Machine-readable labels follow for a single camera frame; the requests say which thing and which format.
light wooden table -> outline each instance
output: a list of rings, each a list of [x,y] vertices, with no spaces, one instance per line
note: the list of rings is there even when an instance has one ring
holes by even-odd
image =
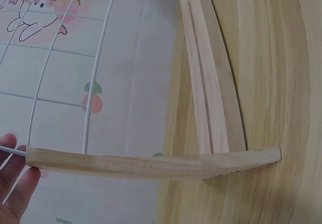
[[[158,223],[322,223],[322,0],[213,0],[249,150],[282,161],[206,181],[164,182]],[[164,154],[198,152],[178,26]]]

finger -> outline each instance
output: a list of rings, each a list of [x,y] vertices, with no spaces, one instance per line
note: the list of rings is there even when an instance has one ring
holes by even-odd
[[[26,151],[26,146],[18,147],[21,151]],[[25,167],[25,158],[13,155],[6,165],[0,170],[0,203],[8,196],[12,186]]]
[[[17,144],[17,139],[16,137],[11,134],[7,133],[3,137],[0,138],[0,145],[9,147],[9,148],[15,148]],[[10,154],[5,153],[5,152],[0,152],[0,165],[4,163],[4,161],[9,157]]]
[[[5,202],[8,210],[20,221],[25,213],[30,198],[34,193],[40,179],[40,171],[37,168],[30,168],[21,177],[9,198]]]

white wire frame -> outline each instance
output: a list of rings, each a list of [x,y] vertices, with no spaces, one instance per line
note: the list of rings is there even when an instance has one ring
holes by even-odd
[[[55,36],[51,42],[51,45],[49,47],[49,50],[48,50],[48,54],[47,54],[47,57],[45,59],[45,63],[44,63],[44,66],[42,68],[42,71],[41,71],[41,75],[40,75],[40,79],[39,79],[39,82],[38,82],[38,86],[37,86],[37,90],[36,90],[36,93],[35,93],[35,97],[34,97],[34,103],[33,103],[33,106],[32,106],[32,111],[31,111],[31,116],[30,116],[30,122],[29,122],[29,129],[28,129],[28,138],[27,138],[27,147],[30,147],[30,139],[31,139],[31,130],[32,130],[32,124],[33,124],[33,121],[34,121],[34,116],[35,116],[35,110],[36,110],[36,103],[37,103],[37,100],[38,100],[38,95],[39,95],[39,91],[40,91],[40,86],[41,86],[41,83],[42,83],[42,79],[44,78],[44,74],[45,74],[45,70],[46,70],[46,67],[47,67],[47,64],[48,64],[48,61],[49,61],[49,57],[50,57],[50,54],[51,54],[51,51],[52,51],[52,48],[54,47],[54,44],[55,44],[55,41],[57,39],[57,36],[59,34],[59,30],[60,30],[60,27],[62,26],[65,18],[66,18],[66,15],[71,7],[71,4],[74,0],[71,0],[67,9],[66,9],[66,13],[65,15],[62,17],[59,25],[58,25],[58,28],[56,30],[56,33],[55,33]]]
[[[23,10],[1,10],[1,12],[14,12],[14,13],[23,13]],[[52,12],[41,12],[41,11],[28,11],[29,13],[38,13],[38,14],[55,14],[55,15],[60,15],[64,16],[66,13],[52,13]],[[76,15],[76,14],[67,14],[67,16],[72,16],[75,18],[82,18],[82,19],[89,19],[89,20],[94,20],[94,21],[99,21],[99,22],[104,22],[102,19],[97,19],[97,18],[91,18],[91,17],[86,17],[82,15]]]
[[[6,54],[6,51],[8,49],[8,47],[10,45],[12,46],[21,46],[21,47],[30,47],[30,48],[39,48],[39,49],[46,49],[48,50],[48,54],[42,69],[42,73],[41,73],[41,77],[40,80],[38,82],[38,86],[37,86],[37,90],[36,90],[36,94],[34,97],[29,97],[29,96],[25,96],[25,95],[21,95],[21,94],[14,94],[14,93],[8,93],[8,92],[2,92],[0,91],[0,94],[2,95],[8,95],[8,96],[14,96],[14,97],[20,97],[20,98],[26,98],[26,99],[33,99],[33,107],[32,107],[32,112],[31,112],[31,117],[30,117],[30,123],[29,123],[29,129],[28,129],[28,139],[27,139],[27,147],[30,147],[30,139],[31,139],[31,131],[32,131],[32,124],[33,124],[33,119],[34,119],[34,115],[35,115],[35,109],[36,109],[36,103],[37,101],[44,101],[44,102],[51,102],[51,103],[56,103],[56,104],[62,104],[62,105],[68,105],[68,106],[74,106],[74,107],[82,107],[82,108],[86,108],[86,117],[85,117],[85,125],[84,125],[84,137],[83,137],[83,150],[82,150],[82,154],[87,154],[88,153],[88,141],[89,141],[89,131],[90,131],[90,119],[91,119],[91,109],[92,109],[92,103],[93,103],[93,94],[94,94],[94,82],[96,80],[96,76],[97,76],[97,70],[98,70],[98,66],[99,66],[99,61],[100,61],[100,56],[101,56],[101,52],[102,52],[102,47],[103,47],[103,43],[104,43],[104,38],[105,38],[105,34],[106,34],[106,30],[107,30],[107,25],[108,25],[108,20],[111,14],[111,9],[112,9],[112,5],[114,0],[110,0],[108,8],[107,8],[107,12],[105,15],[105,19],[103,21],[103,27],[102,27],[102,32],[100,35],[100,40],[99,40],[99,44],[98,44],[98,48],[97,48],[97,52],[95,56],[92,55],[86,55],[86,54],[81,54],[81,53],[77,53],[77,52],[70,52],[70,51],[65,51],[65,50],[58,50],[58,49],[54,49],[53,45],[57,39],[58,33],[59,33],[59,28],[61,27],[65,17],[68,15],[68,10],[71,7],[73,0],[71,0],[70,4],[68,5],[66,12],[63,14],[63,18],[61,19],[60,25],[57,28],[56,34],[52,40],[52,43],[50,45],[49,48],[45,48],[45,47],[38,47],[38,46],[28,46],[28,45],[18,45],[18,44],[12,44],[12,38],[17,30],[18,27],[15,28],[15,30],[13,31],[9,41],[7,44],[2,44],[0,43],[0,45],[6,45],[6,48],[3,52],[3,55],[0,59],[0,65],[3,61],[4,55]],[[23,15],[20,18],[20,21],[17,25],[19,25],[23,19],[23,17],[25,16],[25,14],[30,8],[30,5],[27,7],[27,9],[25,11],[23,11]],[[57,100],[51,100],[51,99],[45,99],[45,98],[39,98],[39,91],[40,91],[40,87],[41,87],[41,83],[44,77],[44,73],[49,61],[49,57],[52,51],[58,51],[58,52],[66,52],[66,53],[72,53],[72,54],[79,54],[79,55],[83,55],[83,56],[88,56],[88,57],[95,57],[95,61],[94,61],[94,66],[93,66],[93,71],[92,71],[92,77],[91,77],[91,83],[90,83],[90,89],[89,89],[89,97],[88,97],[88,102],[86,105],[82,105],[82,104],[73,104],[73,103],[68,103],[68,102],[64,102],[64,101],[57,101]],[[9,152],[11,154],[15,154],[15,155],[20,155],[20,156],[25,156],[25,152],[23,151],[19,151],[19,150],[13,150],[11,148],[7,148],[7,147],[3,147],[0,146],[0,151],[6,151]]]
[[[94,82],[96,80],[97,70],[99,67],[102,47],[103,47],[103,43],[104,43],[104,37],[106,34],[108,20],[110,18],[113,2],[114,2],[114,0],[110,0],[109,6],[107,8],[102,32],[100,35],[100,41],[99,41],[99,45],[97,47],[96,57],[95,57],[95,61],[94,61],[94,67],[93,67],[90,90],[89,90],[89,97],[88,97],[87,107],[86,107],[86,116],[85,116],[85,128],[84,128],[83,150],[82,150],[82,154],[84,154],[84,155],[86,155],[88,152],[90,120],[91,120],[92,102],[93,102],[93,93],[94,93]]]

curved wooden slat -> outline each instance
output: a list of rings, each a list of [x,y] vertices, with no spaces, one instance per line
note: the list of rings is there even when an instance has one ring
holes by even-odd
[[[207,149],[199,130],[202,127],[205,131],[207,122],[212,153],[244,151],[246,145],[236,89],[212,1],[180,0],[180,3],[200,150]]]
[[[259,151],[184,157],[114,157],[29,148],[31,167],[73,174],[151,180],[205,179],[281,160],[278,147]]]

human hand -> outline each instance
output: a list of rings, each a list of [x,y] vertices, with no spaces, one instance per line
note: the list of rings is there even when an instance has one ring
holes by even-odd
[[[0,145],[15,148],[17,144],[16,137],[12,134],[6,134],[0,138]],[[25,151],[26,146],[18,147]],[[9,157],[9,154],[0,152],[0,166]],[[12,186],[25,167],[25,158],[21,156],[12,156],[5,166],[0,170],[0,220],[5,224],[19,224],[21,217],[25,213],[29,200],[34,193],[39,179],[40,171],[37,168],[30,168],[21,177],[8,199]]]

